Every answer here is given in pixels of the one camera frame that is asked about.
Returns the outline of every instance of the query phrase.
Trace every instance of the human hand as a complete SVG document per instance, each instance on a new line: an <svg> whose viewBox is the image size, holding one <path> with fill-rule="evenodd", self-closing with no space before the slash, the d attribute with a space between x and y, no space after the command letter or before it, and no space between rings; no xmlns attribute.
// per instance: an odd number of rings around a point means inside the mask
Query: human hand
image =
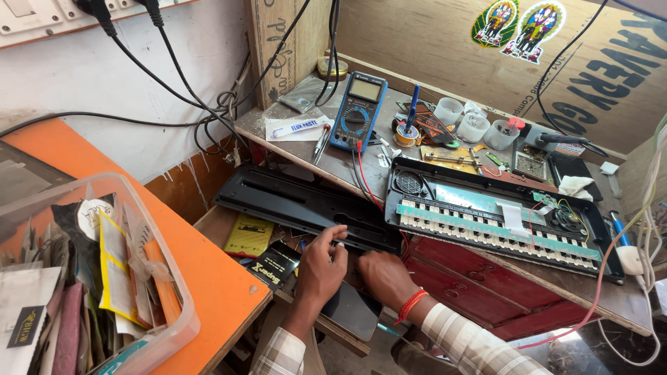
<svg viewBox="0 0 667 375"><path fill-rule="evenodd" d="M326 228L305 247L299 263L296 296L281 327L305 342L315 319L338 291L348 271L348 251L343 244L329 245L348 236L348 226Z"/></svg>
<svg viewBox="0 0 667 375"><path fill-rule="evenodd" d="M367 252L357 260L366 288L395 312L420 290L400 258L387 252Z"/></svg>
<svg viewBox="0 0 667 375"><path fill-rule="evenodd" d="M346 238L347 228L328 227L305 247L299 263L296 298L305 299L321 309L336 294L348 270L348 251L342 243L336 247L329 243Z"/></svg>

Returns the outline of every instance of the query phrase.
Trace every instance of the orange table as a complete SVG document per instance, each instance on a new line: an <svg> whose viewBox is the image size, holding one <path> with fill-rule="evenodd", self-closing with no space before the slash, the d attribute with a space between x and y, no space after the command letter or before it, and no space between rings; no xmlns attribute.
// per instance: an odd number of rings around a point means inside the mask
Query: orange table
<svg viewBox="0 0 667 375"><path fill-rule="evenodd" d="M160 229L183 274L201 322L199 334L152 374L208 374L271 300L269 289L59 119L3 141L76 178L103 171L125 175ZM259 290L249 293L250 286Z"/></svg>

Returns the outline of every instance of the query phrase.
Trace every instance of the white cloth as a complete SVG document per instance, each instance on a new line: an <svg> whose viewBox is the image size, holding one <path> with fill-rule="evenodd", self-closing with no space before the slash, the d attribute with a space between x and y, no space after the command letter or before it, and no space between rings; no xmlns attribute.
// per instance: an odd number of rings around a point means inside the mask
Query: white cloth
<svg viewBox="0 0 667 375"><path fill-rule="evenodd" d="M593 183L593 179L589 177L572 177L565 176L560 182L558 187L558 193L563 194L564 196L570 196L575 198L580 198L582 200L587 200L592 202L593 196L591 196L584 188Z"/></svg>

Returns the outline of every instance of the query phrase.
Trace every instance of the red wire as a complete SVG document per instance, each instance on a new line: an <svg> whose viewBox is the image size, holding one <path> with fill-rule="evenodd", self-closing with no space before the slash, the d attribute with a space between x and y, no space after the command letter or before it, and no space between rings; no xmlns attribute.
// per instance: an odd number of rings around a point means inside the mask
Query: red wire
<svg viewBox="0 0 667 375"><path fill-rule="evenodd" d="M371 198L373 198L373 202L375 202L378 205L378 207L380 208L380 211L384 212L384 209L378 203L378 200L375 199L375 196L373 195L373 192L371 192L370 187L368 187L368 183L366 183L366 177L364 177L364 169L362 167L362 153L359 151L359 147L357 147L357 155L359 155L359 157L358 157L358 159L359 159L359 171L362 173L362 180L364 181L364 185L366 185L366 189L371 194Z"/></svg>
<svg viewBox="0 0 667 375"><path fill-rule="evenodd" d="M602 276L604 275L604 267L607 265L607 259L609 259L609 254L612 253L612 248L614 247L614 245L616 245L616 242L618 242L618 239L621 238L621 235L623 233L624 232L619 233L616 236L616 238L614 238L614 241L612 241L612 243L607 248L607 252L604 254L604 258L602 258L602 263L600 263L600 273L598 274L598 285L595 291L595 300L593 301L593 304L590 306L590 309L588 309L588 313L586 313L586 316L581 321L581 323L579 323L576 327L572 328L571 330L561 333L560 335L536 342L534 344L519 346L517 349L532 348L533 346L546 344L547 342L551 342L565 335L571 334L572 332L584 326L584 324L588 323L588 320L590 319L591 315L593 315L593 311L595 311L595 308L598 307L598 301L600 300L600 291L602 290Z"/></svg>
<svg viewBox="0 0 667 375"><path fill-rule="evenodd" d="M373 192L371 192L371 188L368 187L368 183L366 182L366 177L364 177L364 167L362 167L361 142L357 142L357 156L359 156L357 158L357 159L359 159L359 171L362 173L362 180L364 181L364 185L366 186L366 190L368 190L368 192L371 195L371 198L373 198L373 202L375 202L378 205L378 207L380 208L380 211L384 212L384 209L382 208L380 203L378 203L378 200L375 199L375 196L373 195ZM401 236L403 236L403 240L406 242L406 252L403 253L403 256L401 257L401 261L404 262L405 261L404 258L406 258L407 254L408 254L408 238L406 237L405 234L403 234L403 232L401 232L401 231L398 231L398 232L401 233Z"/></svg>
<svg viewBox="0 0 667 375"><path fill-rule="evenodd" d="M533 208L530 209L530 213L528 214L528 225L530 226L530 238L533 240L533 248L535 248L535 237L533 236L533 223L530 221L530 218L533 216L533 210L535 207L540 205L542 202L538 202L536 205L533 206Z"/></svg>

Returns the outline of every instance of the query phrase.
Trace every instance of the red thread bracelet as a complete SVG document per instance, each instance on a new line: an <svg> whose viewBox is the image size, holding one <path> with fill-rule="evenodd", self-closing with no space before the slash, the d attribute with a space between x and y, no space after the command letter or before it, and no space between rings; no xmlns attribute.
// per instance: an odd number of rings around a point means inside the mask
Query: red thread bracelet
<svg viewBox="0 0 667 375"><path fill-rule="evenodd" d="M396 324L399 324L400 322L406 320L408 318L408 314L410 313L410 310L419 302L422 298L428 296L428 293L421 289L419 292L415 293L410 299L406 302L406 304L403 305L403 308L401 311L398 313L398 320L394 323L394 326Z"/></svg>

